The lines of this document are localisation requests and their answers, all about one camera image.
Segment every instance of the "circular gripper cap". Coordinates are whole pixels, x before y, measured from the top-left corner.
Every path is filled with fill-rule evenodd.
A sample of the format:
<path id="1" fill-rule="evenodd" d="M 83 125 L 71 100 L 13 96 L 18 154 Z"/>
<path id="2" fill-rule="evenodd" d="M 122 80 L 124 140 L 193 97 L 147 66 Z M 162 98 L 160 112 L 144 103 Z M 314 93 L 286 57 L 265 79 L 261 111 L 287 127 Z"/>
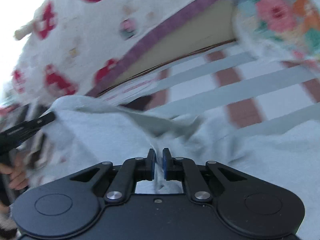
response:
<path id="1" fill-rule="evenodd" d="M 295 194 L 276 186 L 242 187 L 221 195 L 218 212 L 229 226 L 246 236 L 276 239 L 300 226 L 304 206 Z"/>
<path id="2" fill-rule="evenodd" d="M 13 218 L 25 233 L 37 237 L 68 236 L 97 217 L 97 197 L 79 183 L 63 184 L 61 190 L 45 186 L 25 192 L 13 204 Z"/>

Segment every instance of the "floral fabric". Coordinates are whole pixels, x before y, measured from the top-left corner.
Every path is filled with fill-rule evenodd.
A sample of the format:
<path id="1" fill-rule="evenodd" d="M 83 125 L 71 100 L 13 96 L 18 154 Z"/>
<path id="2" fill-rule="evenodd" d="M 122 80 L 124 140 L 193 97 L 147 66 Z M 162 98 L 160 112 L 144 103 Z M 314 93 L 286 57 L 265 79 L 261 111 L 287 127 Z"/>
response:
<path id="1" fill-rule="evenodd" d="M 238 0 L 235 30 L 257 57 L 320 70 L 320 0 Z"/>

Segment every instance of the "finger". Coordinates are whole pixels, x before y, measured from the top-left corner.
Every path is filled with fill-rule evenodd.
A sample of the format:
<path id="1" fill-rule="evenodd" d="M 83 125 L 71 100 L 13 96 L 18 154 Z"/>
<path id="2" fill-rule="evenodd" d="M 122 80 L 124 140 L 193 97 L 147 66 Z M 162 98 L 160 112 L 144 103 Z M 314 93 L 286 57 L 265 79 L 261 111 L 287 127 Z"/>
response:
<path id="1" fill-rule="evenodd" d="M 15 167 L 21 167 L 23 165 L 23 156 L 21 154 L 17 154 L 14 160 Z"/>
<path id="2" fill-rule="evenodd" d="M 0 173 L 1 173 L 1 174 L 11 174 L 12 171 L 13 171 L 13 170 L 12 170 L 11 167 L 0 163 Z"/>
<path id="3" fill-rule="evenodd" d="M 15 187 L 16 190 L 21 190 L 29 185 L 29 179 L 25 179 L 23 182 L 21 182 L 17 187 Z"/>
<path id="4" fill-rule="evenodd" d="M 16 188 L 20 183 L 26 179 L 26 173 L 21 172 L 13 181 L 10 182 L 9 188 Z"/>
<path id="5" fill-rule="evenodd" d="M 10 179 L 14 180 L 16 177 L 18 177 L 23 172 L 23 167 L 16 167 L 12 170 L 12 173 L 10 175 Z"/>

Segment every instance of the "brown stripe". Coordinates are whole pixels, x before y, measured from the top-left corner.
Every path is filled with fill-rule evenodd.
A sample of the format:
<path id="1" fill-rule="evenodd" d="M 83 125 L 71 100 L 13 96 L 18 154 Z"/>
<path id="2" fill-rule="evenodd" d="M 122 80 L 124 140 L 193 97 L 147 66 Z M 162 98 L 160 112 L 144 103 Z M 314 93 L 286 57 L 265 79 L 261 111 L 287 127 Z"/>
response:
<path id="1" fill-rule="evenodd" d="M 312 95 L 314 101 L 320 102 L 320 82 L 318 79 L 311 79 L 309 81 L 303 82 L 303 86 Z"/>
<path id="2" fill-rule="evenodd" d="M 214 73 L 213 75 L 217 77 L 220 87 L 241 81 L 239 74 L 232 67 L 224 70 L 220 70 Z"/>
<path id="3" fill-rule="evenodd" d="M 169 76 L 169 69 L 166 68 L 160 72 L 159 80 L 163 80 L 163 79 L 167 78 L 168 76 Z"/>
<path id="4" fill-rule="evenodd" d="M 209 62 L 213 62 L 213 61 L 223 59 L 226 56 L 224 55 L 224 53 L 221 50 L 219 50 L 219 51 L 215 51 L 215 52 L 207 54 L 206 57 Z"/>
<path id="5" fill-rule="evenodd" d="M 167 102 L 167 95 L 168 95 L 167 89 L 160 90 L 154 94 L 151 94 L 152 100 L 146 106 L 146 110 L 165 105 L 165 103 Z"/>
<path id="6" fill-rule="evenodd" d="M 287 68 L 291 68 L 291 67 L 295 67 L 295 66 L 299 66 L 299 63 L 294 63 L 291 61 L 282 61 L 282 64 L 287 67 Z"/>
<path id="7" fill-rule="evenodd" d="M 252 98 L 229 104 L 227 105 L 227 109 L 231 122 L 239 128 L 263 121 Z"/>

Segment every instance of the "pink flower print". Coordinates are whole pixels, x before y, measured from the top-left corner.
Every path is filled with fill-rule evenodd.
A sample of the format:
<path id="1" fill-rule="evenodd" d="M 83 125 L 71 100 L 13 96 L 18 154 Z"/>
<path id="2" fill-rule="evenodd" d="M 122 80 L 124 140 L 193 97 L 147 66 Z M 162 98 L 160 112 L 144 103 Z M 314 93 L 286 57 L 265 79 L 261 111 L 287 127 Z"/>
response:
<path id="1" fill-rule="evenodd" d="M 302 60 L 304 58 L 304 54 L 300 51 L 294 50 L 293 54 L 296 57 L 296 59 Z"/>
<path id="2" fill-rule="evenodd" d="M 284 0 L 260 0 L 256 7 L 259 18 L 267 22 L 272 31 L 292 31 L 297 25 L 291 8 Z"/>
<path id="3" fill-rule="evenodd" d="M 133 32 L 136 29 L 134 21 L 131 19 L 124 20 L 121 23 L 121 29 L 126 30 L 128 32 Z"/>

